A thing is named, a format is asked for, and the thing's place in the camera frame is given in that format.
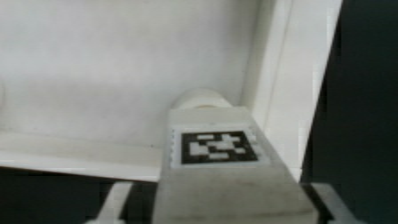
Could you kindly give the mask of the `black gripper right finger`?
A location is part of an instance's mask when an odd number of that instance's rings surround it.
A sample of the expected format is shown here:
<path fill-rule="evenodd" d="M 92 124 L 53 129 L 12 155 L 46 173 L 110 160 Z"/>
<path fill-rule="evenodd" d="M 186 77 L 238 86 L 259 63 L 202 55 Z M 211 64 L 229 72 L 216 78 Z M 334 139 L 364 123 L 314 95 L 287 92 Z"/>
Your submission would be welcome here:
<path fill-rule="evenodd" d="M 302 183 L 302 189 L 319 213 L 316 224 L 355 224 L 355 216 L 332 186 L 325 183 Z"/>

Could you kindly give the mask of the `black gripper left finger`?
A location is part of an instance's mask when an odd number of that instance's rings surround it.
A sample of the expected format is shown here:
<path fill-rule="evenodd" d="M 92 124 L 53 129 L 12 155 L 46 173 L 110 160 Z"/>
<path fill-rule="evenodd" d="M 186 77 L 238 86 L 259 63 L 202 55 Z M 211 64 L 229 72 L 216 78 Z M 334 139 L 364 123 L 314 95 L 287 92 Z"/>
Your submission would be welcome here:
<path fill-rule="evenodd" d="M 97 215 L 87 224 L 151 224 L 154 193 L 154 183 L 115 182 Z"/>

